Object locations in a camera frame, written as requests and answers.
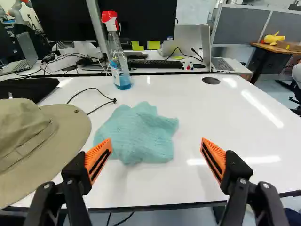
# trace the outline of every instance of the hat band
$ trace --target hat band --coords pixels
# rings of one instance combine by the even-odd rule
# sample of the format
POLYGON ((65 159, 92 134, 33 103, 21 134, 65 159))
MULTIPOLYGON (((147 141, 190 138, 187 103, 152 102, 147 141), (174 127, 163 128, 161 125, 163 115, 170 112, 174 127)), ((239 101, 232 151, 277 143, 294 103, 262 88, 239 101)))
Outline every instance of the hat band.
POLYGON ((33 152, 39 145, 46 141, 58 129, 55 121, 50 121, 45 129, 28 140, 23 145, 17 147, 14 151, 0 159, 0 172, 7 170, 9 167, 23 159, 25 156, 33 152))

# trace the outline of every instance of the cubicle partition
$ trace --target cubicle partition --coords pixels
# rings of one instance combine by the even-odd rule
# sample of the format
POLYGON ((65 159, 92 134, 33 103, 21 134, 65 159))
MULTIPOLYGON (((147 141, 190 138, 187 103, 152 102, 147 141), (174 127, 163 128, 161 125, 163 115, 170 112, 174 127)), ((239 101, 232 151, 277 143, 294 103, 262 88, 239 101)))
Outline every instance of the cubicle partition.
POLYGON ((301 41, 301 12, 269 7, 220 4, 213 25, 213 47, 249 46, 280 31, 286 41, 301 41))

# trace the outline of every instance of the khaki hat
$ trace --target khaki hat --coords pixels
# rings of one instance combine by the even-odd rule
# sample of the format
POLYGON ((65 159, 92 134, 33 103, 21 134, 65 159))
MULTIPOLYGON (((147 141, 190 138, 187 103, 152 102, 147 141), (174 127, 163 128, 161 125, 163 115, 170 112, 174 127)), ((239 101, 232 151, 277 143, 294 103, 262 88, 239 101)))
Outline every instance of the khaki hat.
POLYGON ((81 150, 90 131, 90 119, 78 107, 0 100, 0 209, 51 181, 81 150))

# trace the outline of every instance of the keyboard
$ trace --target keyboard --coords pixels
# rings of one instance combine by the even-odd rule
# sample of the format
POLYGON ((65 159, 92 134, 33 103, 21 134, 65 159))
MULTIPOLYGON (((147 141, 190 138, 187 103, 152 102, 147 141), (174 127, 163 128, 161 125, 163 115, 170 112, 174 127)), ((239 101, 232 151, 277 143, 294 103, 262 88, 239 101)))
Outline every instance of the keyboard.
POLYGON ((21 69, 25 69, 28 67, 27 61, 26 60, 22 60, 15 68, 14 71, 18 71, 21 69))
POLYGON ((129 67, 134 68, 179 68, 183 67, 181 61, 175 60, 140 60, 128 59, 127 64, 129 67))
POLYGON ((222 58, 211 58, 211 63, 217 70, 233 71, 233 68, 222 58))

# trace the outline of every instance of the black bag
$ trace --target black bag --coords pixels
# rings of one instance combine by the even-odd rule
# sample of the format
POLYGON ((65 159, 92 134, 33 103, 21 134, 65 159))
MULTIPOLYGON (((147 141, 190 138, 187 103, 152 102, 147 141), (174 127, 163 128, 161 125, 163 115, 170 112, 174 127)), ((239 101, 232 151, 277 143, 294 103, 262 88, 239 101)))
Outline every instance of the black bag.
POLYGON ((8 79, 0 82, 0 99, 26 98, 38 103, 59 84, 58 79, 8 79))

